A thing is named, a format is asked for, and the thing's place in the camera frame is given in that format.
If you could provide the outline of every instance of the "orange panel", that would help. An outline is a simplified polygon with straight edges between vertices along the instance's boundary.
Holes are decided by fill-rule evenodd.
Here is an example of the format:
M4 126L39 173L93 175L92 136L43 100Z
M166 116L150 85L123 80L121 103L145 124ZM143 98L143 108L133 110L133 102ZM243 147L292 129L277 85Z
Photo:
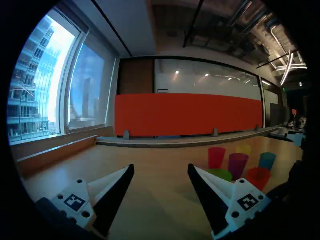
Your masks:
M259 100L209 94L116 95L115 133L176 136L253 129L262 126Z

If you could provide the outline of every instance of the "red cup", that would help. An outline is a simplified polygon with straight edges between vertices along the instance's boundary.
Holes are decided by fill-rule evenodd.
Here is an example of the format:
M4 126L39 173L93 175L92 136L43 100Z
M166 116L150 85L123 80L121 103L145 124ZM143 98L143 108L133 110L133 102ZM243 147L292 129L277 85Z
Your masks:
M208 166L209 168L220 168L226 153L225 148L213 147L208 149Z
M267 168L255 167L249 169L246 179L257 189L262 191L270 178L270 171Z

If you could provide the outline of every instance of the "yellow cup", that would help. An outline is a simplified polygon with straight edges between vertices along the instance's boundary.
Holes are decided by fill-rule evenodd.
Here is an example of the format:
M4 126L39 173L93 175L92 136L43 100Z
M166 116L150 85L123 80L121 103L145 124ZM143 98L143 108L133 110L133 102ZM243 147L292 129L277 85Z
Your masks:
M236 152L245 153L249 156L251 153L251 147L247 144L239 145L236 147Z

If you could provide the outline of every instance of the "building facade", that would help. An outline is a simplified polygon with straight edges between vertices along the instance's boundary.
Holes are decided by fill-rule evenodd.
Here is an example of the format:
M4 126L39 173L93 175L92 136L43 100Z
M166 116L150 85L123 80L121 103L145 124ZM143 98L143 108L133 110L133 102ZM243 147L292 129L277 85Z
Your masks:
M7 105L10 142L58 133L48 120L48 98L60 54L52 44L53 20L45 16L25 43L12 74Z

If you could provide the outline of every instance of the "table surface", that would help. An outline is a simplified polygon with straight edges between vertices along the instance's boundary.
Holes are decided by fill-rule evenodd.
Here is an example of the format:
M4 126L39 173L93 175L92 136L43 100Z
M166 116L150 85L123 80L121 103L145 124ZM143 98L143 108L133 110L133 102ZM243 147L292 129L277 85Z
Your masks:
M268 192L288 179L301 148L293 142L255 136L235 142L215 144L226 148L222 168L236 146L252 148L243 176L258 165L262 152L273 152L276 161L264 188ZM27 180L25 187L36 201L51 199L77 178L87 182L133 163L135 174L110 228L109 239L212 239L211 228L187 174L189 163L207 169L208 148L124 148L95 145Z

